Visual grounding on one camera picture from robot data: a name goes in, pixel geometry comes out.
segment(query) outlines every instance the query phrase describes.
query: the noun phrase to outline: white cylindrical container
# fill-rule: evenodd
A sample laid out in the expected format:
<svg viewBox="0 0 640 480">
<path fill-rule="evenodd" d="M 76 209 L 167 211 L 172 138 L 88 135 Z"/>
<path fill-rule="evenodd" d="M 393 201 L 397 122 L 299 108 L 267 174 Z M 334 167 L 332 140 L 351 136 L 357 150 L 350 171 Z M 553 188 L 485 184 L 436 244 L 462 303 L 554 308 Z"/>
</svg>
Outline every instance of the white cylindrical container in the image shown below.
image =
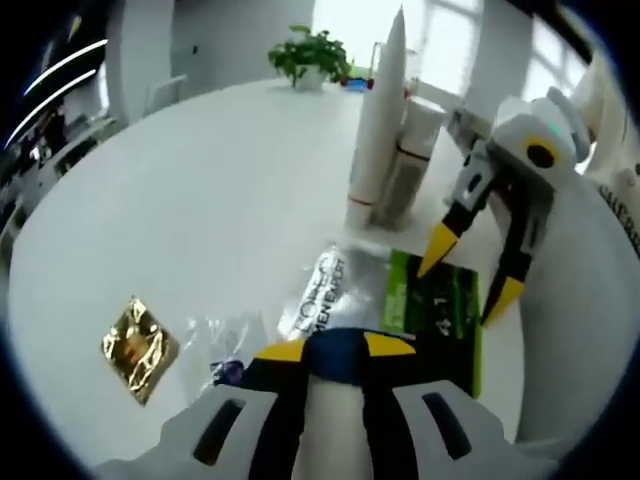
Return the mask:
<svg viewBox="0 0 640 480">
<path fill-rule="evenodd" d="M 365 93 L 360 113 L 345 219 L 352 229 L 365 228 L 371 221 L 393 160 L 406 104 L 405 57 L 404 14 L 400 9 L 380 55 L 373 89 Z"/>
<path fill-rule="evenodd" d="M 409 101 L 396 156 L 376 205 L 377 224 L 397 228 L 411 210 L 444 119 L 445 111 L 439 105 L 419 98 Z"/>
</svg>

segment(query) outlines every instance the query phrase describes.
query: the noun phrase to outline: yellow fingertip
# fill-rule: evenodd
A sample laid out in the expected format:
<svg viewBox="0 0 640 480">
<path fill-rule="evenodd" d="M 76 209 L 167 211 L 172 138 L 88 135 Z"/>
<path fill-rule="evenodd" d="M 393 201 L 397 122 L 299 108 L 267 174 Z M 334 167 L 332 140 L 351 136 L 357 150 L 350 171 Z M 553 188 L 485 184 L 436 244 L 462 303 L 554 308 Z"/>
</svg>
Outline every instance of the yellow fingertip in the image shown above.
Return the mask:
<svg viewBox="0 0 640 480">
<path fill-rule="evenodd" d="M 511 302 L 518 298 L 523 291 L 523 282 L 512 277 L 507 277 L 507 280 L 504 282 L 504 286 L 502 287 L 502 291 L 500 292 L 500 296 L 498 297 L 498 301 L 489 312 L 489 315 L 487 315 L 487 319 L 484 321 L 484 326 L 486 327 L 502 315 L 504 310 L 511 304 Z"/>
<path fill-rule="evenodd" d="M 411 355 L 416 353 L 411 345 L 397 337 L 388 337 L 378 333 L 367 332 L 364 334 L 364 338 L 369 347 L 369 355 L 372 357 Z"/>
<path fill-rule="evenodd" d="M 285 343 L 269 345 L 256 355 L 262 360 L 275 360 L 279 362 L 299 362 L 302 359 L 304 339 L 293 340 Z"/>
<path fill-rule="evenodd" d="M 418 278 L 423 277 L 431 267 L 447 256 L 447 253 L 458 243 L 458 236 L 444 223 L 440 222 L 433 229 L 427 251 L 422 257 Z"/>
</svg>

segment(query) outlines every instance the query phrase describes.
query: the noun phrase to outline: white tabletop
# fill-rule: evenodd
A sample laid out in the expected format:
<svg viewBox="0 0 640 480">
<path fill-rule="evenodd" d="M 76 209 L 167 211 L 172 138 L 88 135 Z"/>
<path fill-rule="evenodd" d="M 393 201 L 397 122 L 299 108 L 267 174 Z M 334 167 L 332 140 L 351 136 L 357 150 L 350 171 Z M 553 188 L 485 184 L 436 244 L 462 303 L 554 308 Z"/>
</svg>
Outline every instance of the white tabletop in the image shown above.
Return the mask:
<svg viewBox="0 0 640 480">
<path fill-rule="evenodd" d="M 186 406 L 176 365 L 141 407 L 100 353 L 131 295 L 178 337 L 187 317 L 247 311 L 261 311 L 275 334 L 300 267 L 343 233 L 361 102 L 336 87 L 298 94 L 279 81 L 197 97 L 94 149 L 40 203 L 14 249 L 11 336 L 43 413 L 81 460 L 138 456 Z M 422 253 L 461 162 L 442 134 L 413 227 L 367 237 Z M 486 211 L 449 261 L 480 272 L 485 296 L 500 250 Z M 510 440 L 523 356 L 514 305 L 485 331 L 479 399 Z"/>
</svg>

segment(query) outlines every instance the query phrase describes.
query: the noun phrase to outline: ceiling light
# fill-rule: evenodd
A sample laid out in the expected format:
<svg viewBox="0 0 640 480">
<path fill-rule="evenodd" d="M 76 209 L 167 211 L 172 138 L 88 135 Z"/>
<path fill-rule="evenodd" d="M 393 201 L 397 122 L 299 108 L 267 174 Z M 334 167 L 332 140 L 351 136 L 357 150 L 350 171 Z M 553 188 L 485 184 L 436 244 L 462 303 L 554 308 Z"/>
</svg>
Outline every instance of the ceiling light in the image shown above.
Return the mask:
<svg viewBox="0 0 640 480">
<path fill-rule="evenodd" d="M 85 73 L 83 75 L 80 75 L 78 78 L 76 78 L 72 82 L 67 83 L 64 87 L 62 87 L 61 89 L 57 90 L 55 93 L 50 95 L 44 102 L 42 102 L 40 105 L 38 105 L 36 108 L 34 108 L 33 111 L 29 115 L 27 115 L 24 120 L 22 120 L 20 122 L 20 125 L 18 125 L 16 127 L 16 129 L 13 131 L 13 133 L 11 134 L 11 136 L 9 137 L 7 142 L 4 144 L 4 148 L 7 148 L 7 145 L 9 145 L 11 140 L 13 140 L 15 138 L 15 136 L 18 134 L 18 132 L 20 130 L 22 130 L 22 127 L 24 127 L 29 122 L 29 120 L 31 120 L 38 113 L 40 113 L 47 105 L 49 105 L 52 101 L 54 101 L 56 98 L 58 98 L 60 95 L 62 95 L 67 90 L 72 89 L 73 87 L 75 87 L 77 84 L 79 84 L 83 80 L 86 80 L 91 75 L 94 75 L 96 72 L 97 72 L 97 70 L 94 68 L 93 70 L 89 70 L 87 73 Z"/>
<path fill-rule="evenodd" d="M 56 70 L 58 70 L 60 67 L 65 66 L 67 63 L 72 62 L 73 60 L 75 60 L 76 58 L 84 55 L 87 52 L 90 52 L 92 50 L 95 50 L 96 48 L 100 48 L 103 47 L 107 44 L 109 40 L 107 40 L 106 38 L 104 40 L 100 40 L 99 42 L 96 43 L 92 43 L 91 45 L 87 45 L 84 48 L 81 48 L 80 50 L 78 50 L 76 53 L 72 53 L 71 55 L 69 55 L 67 58 L 64 58 L 62 60 L 60 60 L 58 63 L 56 63 L 53 67 L 45 70 L 44 72 L 42 72 L 42 74 L 40 74 L 38 76 L 38 78 L 36 78 L 31 85 L 29 85 L 27 87 L 27 89 L 24 91 L 23 96 L 25 96 L 27 93 L 29 93 L 31 90 L 33 90 L 33 88 L 38 85 L 42 80 L 44 80 L 45 78 L 47 78 L 49 75 L 51 75 L 53 72 L 55 72 Z"/>
</svg>

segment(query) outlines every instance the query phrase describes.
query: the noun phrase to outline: white pot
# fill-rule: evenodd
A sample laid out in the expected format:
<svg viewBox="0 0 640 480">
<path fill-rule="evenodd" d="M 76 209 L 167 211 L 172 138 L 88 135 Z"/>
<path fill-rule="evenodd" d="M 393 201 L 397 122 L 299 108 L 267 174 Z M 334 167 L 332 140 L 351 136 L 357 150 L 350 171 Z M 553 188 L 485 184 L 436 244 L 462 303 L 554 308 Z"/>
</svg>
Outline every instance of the white pot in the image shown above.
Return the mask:
<svg viewBox="0 0 640 480">
<path fill-rule="evenodd" d="M 296 90 L 299 92 L 319 92 L 322 84 L 327 79 L 327 74 L 320 71 L 317 65 L 305 65 L 298 67 L 298 70 L 306 69 L 302 78 L 296 82 Z"/>
</svg>

